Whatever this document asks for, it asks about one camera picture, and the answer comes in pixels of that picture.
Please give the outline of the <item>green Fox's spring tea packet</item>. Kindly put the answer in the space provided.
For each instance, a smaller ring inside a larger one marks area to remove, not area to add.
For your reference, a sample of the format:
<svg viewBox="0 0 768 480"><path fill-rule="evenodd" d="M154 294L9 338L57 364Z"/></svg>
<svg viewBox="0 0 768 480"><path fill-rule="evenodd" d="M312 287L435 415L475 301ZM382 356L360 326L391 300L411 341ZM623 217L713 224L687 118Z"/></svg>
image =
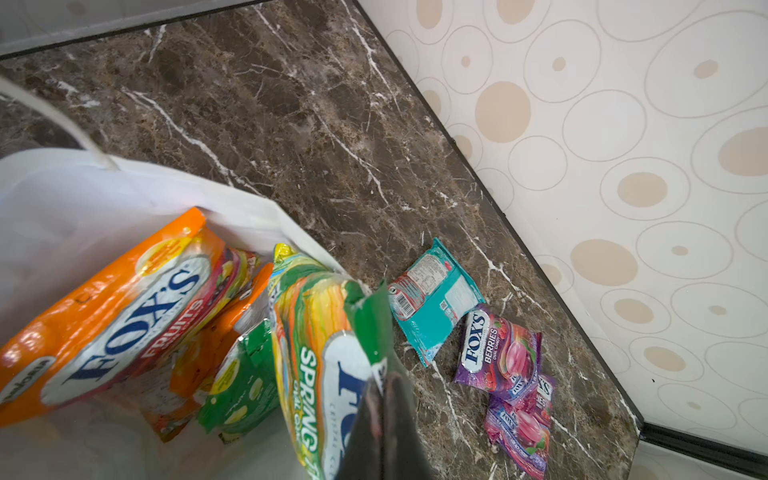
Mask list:
<svg viewBox="0 0 768 480"><path fill-rule="evenodd" d="M264 320L235 341L214 378L198 422L229 444L254 430L278 406L271 329Z"/></svg>

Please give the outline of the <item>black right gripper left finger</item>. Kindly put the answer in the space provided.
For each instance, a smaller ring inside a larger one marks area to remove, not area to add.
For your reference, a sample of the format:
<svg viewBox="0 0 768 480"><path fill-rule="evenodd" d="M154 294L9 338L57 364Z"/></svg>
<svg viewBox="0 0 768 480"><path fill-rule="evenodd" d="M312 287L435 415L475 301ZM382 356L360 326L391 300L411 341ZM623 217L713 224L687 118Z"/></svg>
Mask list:
<svg viewBox="0 0 768 480"><path fill-rule="evenodd" d="M371 379L366 384L336 479L384 478L383 418L383 397L376 382Z"/></svg>

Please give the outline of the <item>white floral paper bag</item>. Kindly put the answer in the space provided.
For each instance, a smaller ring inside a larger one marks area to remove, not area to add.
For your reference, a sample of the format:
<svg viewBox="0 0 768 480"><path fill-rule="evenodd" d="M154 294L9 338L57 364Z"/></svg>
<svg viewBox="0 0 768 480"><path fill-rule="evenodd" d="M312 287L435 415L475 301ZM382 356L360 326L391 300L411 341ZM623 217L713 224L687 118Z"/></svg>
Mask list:
<svg viewBox="0 0 768 480"><path fill-rule="evenodd" d="M228 244L270 255L290 243L335 259L268 199L153 163L110 156L49 103L3 80L3 107L25 105L67 131L74 149L1 160L1 337L191 207ZM135 411L95 398L4 428L5 479L302 479L280 413L224 444L201 427L164 443Z"/></svg>

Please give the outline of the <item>teal snack packet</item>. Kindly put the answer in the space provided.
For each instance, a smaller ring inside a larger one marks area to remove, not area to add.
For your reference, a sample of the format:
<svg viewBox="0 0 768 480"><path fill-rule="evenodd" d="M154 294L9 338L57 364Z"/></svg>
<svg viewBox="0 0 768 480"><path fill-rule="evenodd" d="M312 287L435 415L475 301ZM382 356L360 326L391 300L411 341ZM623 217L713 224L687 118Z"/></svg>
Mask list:
<svg viewBox="0 0 768 480"><path fill-rule="evenodd" d="M434 363L461 318L485 301L475 281L437 238L388 285L388 294L394 318L425 367Z"/></svg>

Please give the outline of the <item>orange snack packet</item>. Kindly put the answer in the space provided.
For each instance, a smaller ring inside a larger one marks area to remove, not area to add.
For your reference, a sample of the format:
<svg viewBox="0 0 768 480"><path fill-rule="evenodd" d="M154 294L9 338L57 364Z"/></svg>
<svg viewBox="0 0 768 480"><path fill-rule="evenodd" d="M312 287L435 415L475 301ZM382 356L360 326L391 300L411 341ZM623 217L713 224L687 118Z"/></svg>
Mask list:
<svg viewBox="0 0 768 480"><path fill-rule="evenodd" d="M52 304L1 349L1 424L42 416L154 367L260 264L191 208Z"/></svg>
<svg viewBox="0 0 768 480"><path fill-rule="evenodd" d="M190 422L198 421L235 341L266 320L266 287L272 270L271 263L265 264L233 302L155 371L158 383L145 392L141 413L162 442L171 441Z"/></svg>

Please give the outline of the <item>yellow green snack packet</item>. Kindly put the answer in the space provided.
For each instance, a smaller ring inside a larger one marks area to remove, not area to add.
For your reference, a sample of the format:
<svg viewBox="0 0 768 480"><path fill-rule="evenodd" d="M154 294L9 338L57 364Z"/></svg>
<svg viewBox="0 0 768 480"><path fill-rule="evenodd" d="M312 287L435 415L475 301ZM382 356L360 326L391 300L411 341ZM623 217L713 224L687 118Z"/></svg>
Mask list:
<svg viewBox="0 0 768 480"><path fill-rule="evenodd" d="M372 291L279 243L268 292L279 399L293 446L310 478L332 479L367 383L381 385L388 370L387 290Z"/></svg>

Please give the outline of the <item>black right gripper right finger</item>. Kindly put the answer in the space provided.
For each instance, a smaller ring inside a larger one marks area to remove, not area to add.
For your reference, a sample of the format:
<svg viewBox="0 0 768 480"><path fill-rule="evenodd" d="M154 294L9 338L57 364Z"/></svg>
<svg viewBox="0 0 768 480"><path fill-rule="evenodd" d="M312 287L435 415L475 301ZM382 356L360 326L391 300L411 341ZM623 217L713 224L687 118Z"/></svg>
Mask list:
<svg viewBox="0 0 768 480"><path fill-rule="evenodd" d="M383 478L431 479L431 467L418 436L406 378L396 372L384 383Z"/></svg>

